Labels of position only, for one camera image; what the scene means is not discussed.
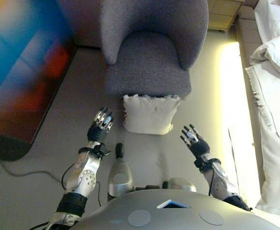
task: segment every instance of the robot finger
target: robot finger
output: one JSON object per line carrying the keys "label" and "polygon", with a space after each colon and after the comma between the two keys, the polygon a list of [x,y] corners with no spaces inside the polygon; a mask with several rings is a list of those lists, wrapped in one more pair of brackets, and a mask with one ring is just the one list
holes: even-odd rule
{"label": "robot finger", "polygon": [[98,111],[93,119],[93,123],[99,123],[100,122],[100,119],[101,119],[101,115],[102,115],[102,111]]}
{"label": "robot finger", "polygon": [[189,126],[192,128],[192,130],[195,133],[195,135],[197,136],[197,138],[203,140],[203,138],[202,138],[201,134],[198,132],[198,130],[192,124],[189,124]]}
{"label": "robot finger", "polygon": [[186,126],[184,126],[184,129],[187,130],[187,132],[190,132],[190,129]]}
{"label": "robot finger", "polygon": [[182,133],[187,137],[187,133],[185,130],[182,130]]}
{"label": "robot finger", "polygon": [[180,138],[183,140],[183,142],[187,145],[188,148],[191,147],[186,138],[184,138],[183,136],[180,136]]}
{"label": "robot finger", "polygon": [[101,126],[101,125],[103,124],[105,118],[106,118],[106,113],[105,113],[105,112],[102,112],[101,118],[100,118],[100,120],[99,120],[99,126]]}
{"label": "robot finger", "polygon": [[113,119],[111,119],[111,121],[108,123],[108,125],[105,126],[105,131],[107,133],[109,133],[111,127],[112,127],[112,124],[113,124]]}
{"label": "robot finger", "polygon": [[104,129],[104,128],[108,125],[108,123],[111,121],[111,119],[112,119],[112,113],[110,113],[110,114],[103,120],[103,122],[99,125],[99,127],[100,127],[101,129]]}

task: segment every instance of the gray armchair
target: gray armchair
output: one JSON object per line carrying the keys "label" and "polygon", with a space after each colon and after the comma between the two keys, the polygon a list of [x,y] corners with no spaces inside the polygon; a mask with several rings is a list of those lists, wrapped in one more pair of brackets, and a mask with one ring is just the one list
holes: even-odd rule
{"label": "gray armchair", "polygon": [[208,25],[206,0],[103,0],[102,51],[110,95],[184,98]]}

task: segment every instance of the chair cushion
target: chair cushion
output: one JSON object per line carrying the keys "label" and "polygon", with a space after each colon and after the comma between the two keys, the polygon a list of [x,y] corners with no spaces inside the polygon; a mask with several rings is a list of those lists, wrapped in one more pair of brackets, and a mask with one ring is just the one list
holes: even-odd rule
{"label": "chair cushion", "polygon": [[106,91],[110,95],[178,95],[191,92],[189,71],[180,67],[172,40],[160,33],[135,32],[123,41],[117,63],[109,66]]}

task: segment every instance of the chair backrest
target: chair backrest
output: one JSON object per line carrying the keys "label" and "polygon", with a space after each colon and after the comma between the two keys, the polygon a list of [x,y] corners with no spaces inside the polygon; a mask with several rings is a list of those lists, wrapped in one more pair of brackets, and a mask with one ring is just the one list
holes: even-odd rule
{"label": "chair backrest", "polygon": [[207,0],[103,0],[100,26],[108,65],[116,63],[127,35],[152,31],[172,39],[180,65],[187,70],[197,59],[206,36]]}

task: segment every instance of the robotic hand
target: robotic hand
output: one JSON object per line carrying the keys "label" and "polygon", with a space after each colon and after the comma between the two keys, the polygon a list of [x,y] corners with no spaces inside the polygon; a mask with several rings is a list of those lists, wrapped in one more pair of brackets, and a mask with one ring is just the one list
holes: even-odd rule
{"label": "robotic hand", "polygon": [[95,188],[100,161],[109,153],[103,141],[112,127],[113,118],[112,113],[106,114],[107,110],[101,108],[95,115],[87,134],[88,145],[78,151],[78,159],[68,178],[66,192],[46,230],[69,229],[80,221],[87,197]]}
{"label": "robotic hand", "polygon": [[184,126],[185,130],[182,130],[182,133],[185,137],[180,137],[196,157],[194,164],[210,186],[209,195],[246,211],[252,210],[239,196],[238,189],[229,181],[226,172],[221,167],[221,161],[210,156],[210,147],[207,142],[193,125],[189,126],[191,129]]}

